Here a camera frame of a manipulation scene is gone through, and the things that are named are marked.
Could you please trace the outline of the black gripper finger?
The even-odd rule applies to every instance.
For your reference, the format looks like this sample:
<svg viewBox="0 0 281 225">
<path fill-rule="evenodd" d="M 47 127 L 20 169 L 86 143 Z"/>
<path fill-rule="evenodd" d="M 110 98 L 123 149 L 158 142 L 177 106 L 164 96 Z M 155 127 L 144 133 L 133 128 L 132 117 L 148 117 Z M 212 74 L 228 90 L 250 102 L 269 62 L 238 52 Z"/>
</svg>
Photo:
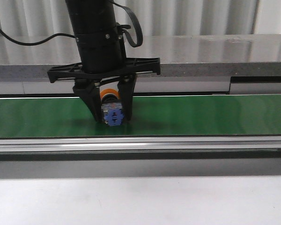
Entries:
<svg viewBox="0 0 281 225">
<path fill-rule="evenodd" d="M 120 78 L 118 93 L 120 96 L 124 117 L 130 121 L 133 114 L 133 93 L 137 80 L 136 74 L 129 74 Z"/>
<path fill-rule="evenodd" d="M 75 79 L 73 92 L 91 111 L 95 121 L 102 122 L 100 89 L 94 80 Z"/>
</svg>

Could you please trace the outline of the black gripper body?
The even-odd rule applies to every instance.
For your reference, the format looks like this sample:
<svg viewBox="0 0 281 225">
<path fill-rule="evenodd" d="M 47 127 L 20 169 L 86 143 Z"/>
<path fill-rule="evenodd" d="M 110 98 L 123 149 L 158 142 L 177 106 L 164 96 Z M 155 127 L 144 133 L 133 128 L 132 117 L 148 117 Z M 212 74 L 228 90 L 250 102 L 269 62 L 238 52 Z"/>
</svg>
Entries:
<svg viewBox="0 0 281 225">
<path fill-rule="evenodd" d="M 159 58 L 119 58 L 100 61 L 95 70 L 89 69 L 87 63 L 74 63 L 53 67 L 47 72 L 51 83 L 57 80 L 89 80 L 96 86 L 119 81 L 120 78 L 137 73 L 161 73 Z"/>
</svg>

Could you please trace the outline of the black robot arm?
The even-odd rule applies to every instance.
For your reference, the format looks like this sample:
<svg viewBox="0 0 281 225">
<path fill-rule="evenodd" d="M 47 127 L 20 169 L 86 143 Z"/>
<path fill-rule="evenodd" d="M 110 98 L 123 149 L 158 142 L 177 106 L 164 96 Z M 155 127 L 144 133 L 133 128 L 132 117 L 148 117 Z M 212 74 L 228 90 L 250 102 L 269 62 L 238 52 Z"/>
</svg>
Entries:
<svg viewBox="0 0 281 225">
<path fill-rule="evenodd" d="M 80 63 L 51 68 L 50 82 L 74 80 L 73 92 L 89 108 L 97 122 L 121 125 L 132 117 L 133 92 L 138 74 L 160 74 L 159 58 L 128 58 L 125 41 L 143 43 L 140 23 L 125 7 L 132 24 L 115 19 L 112 0 L 68 0 Z"/>
</svg>

